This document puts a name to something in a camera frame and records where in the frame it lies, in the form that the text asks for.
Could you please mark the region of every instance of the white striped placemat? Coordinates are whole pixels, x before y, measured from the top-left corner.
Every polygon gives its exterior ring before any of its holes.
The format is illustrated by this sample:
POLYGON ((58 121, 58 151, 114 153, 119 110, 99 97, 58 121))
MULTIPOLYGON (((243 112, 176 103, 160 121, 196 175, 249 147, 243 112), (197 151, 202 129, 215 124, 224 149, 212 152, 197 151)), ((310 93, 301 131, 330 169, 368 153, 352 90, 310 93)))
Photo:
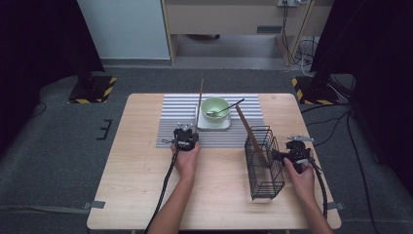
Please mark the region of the white striped placemat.
MULTIPOLYGON (((230 104, 245 98, 239 104, 243 115, 250 125, 263 126, 261 105, 257 94, 203 94, 202 100, 209 97, 222 97, 230 104)), ((196 94, 167 94, 164 97, 161 121, 159 125, 157 148, 169 148, 169 143, 163 140, 172 140, 173 131, 181 124, 196 123, 196 109, 199 101, 196 94)), ((231 126, 225 130, 203 130, 199 129, 200 143, 202 148, 243 148, 246 140, 244 124, 235 107, 231 108, 231 126)))

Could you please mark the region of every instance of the human arm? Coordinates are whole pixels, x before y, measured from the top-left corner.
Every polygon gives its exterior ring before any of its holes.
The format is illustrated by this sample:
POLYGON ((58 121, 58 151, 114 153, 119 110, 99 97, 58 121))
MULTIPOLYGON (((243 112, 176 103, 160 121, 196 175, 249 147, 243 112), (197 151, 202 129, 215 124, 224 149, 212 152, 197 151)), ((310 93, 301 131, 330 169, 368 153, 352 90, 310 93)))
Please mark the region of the human arm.
POLYGON ((309 164, 307 168, 303 170, 302 174, 298 174, 287 158, 284 158, 283 161, 291 177, 294 191, 298 197, 298 201, 312 233, 333 233, 316 202, 314 194, 315 175, 313 166, 309 164))
MULTIPOLYGON (((175 153, 175 146, 172 145, 170 148, 175 153)), ((155 216, 149 227, 149 234, 179 232, 179 226, 194 186, 197 157, 200 150, 200 144, 197 142, 191 151, 179 151, 175 162, 175 168, 180 174, 179 182, 155 216)))

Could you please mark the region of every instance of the wooden chopstick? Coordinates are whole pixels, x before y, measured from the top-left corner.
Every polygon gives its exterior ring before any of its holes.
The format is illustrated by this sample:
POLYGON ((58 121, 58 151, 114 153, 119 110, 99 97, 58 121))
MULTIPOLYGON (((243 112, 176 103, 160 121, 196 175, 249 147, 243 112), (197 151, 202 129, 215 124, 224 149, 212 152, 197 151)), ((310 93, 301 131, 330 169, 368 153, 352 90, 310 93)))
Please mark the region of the wooden chopstick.
POLYGON ((198 121, 200 120, 200 108, 201 108, 201 99, 203 98, 203 87, 204 87, 204 79, 201 80, 200 99, 198 100, 197 124, 195 125, 195 133, 198 131, 198 121))
POLYGON ((265 156, 264 156, 264 154, 263 154, 262 151, 261 151, 261 148, 260 148, 260 146, 259 146, 259 144, 258 144, 258 141, 257 141, 257 139, 255 138, 255 135, 254 135, 254 133, 252 132, 252 129, 249 127, 249 124, 247 123, 247 121, 246 121, 246 119, 245 119, 245 117, 244 117, 244 115, 243 115, 243 112, 241 111, 241 109, 240 109, 239 106, 236 105, 235 107, 236 107, 236 109, 237 109, 238 114, 240 115, 241 120, 243 121, 243 124, 244 124, 244 127, 245 127, 245 129, 246 129, 246 132, 248 133, 249 140, 252 142, 252 146, 253 146, 253 148, 254 148, 254 151, 255 151, 256 155, 258 156, 258 159, 259 159, 259 161, 260 161, 260 163, 261 163, 261 166, 262 166, 263 168, 269 168, 268 162, 267 162, 267 160, 265 159, 265 156))

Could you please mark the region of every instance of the wooden table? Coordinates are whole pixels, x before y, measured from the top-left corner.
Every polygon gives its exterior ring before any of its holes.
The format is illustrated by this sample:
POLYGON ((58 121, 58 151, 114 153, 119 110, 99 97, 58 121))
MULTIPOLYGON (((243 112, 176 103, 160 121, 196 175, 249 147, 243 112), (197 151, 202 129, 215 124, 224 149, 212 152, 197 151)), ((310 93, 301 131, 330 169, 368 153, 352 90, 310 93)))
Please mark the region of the wooden table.
MULTIPOLYGON (((290 94, 259 94, 266 125, 284 150, 287 137, 308 132, 296 99, 290 94)), ((171 152, 157 148, 156 139, 164 94, 130 95, 95 200, 103 209, 92 208, 92 230, 145 229, 162 190, 171 152)), ((199 155, 194 190, 181 223, 182 230, 305 229, 305 217, 297 202, 288 173, 285 187, 269 203, 252 202, 243 148, 203 148, 199 155)), ((178 180, 174 170, 165 199, 178 180)), ((332 197, 326 184, 328 202, 332 197)), ((322 196, 316 181, 316 198, 322 196)), ((333 229, 341 225, 336 210, 328 211, 333 229)))

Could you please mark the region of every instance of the metal mesh basket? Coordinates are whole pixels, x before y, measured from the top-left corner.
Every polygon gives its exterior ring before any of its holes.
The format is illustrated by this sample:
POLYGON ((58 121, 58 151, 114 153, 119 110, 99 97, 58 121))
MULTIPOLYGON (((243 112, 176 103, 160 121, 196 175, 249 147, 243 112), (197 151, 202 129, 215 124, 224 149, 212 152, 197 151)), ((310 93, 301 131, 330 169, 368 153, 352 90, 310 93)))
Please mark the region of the metal mesh basket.
POLYGON ((272 154, 273 150, 279 151, 277 140, 273 137, 273 132, 268 126, 253 126, 251 130, 269 166, 263 167, 248 137, 244 149, 251 197, 252 200, 256 198, 273 199, 284 187, 280 155, 273 156, 272 154))

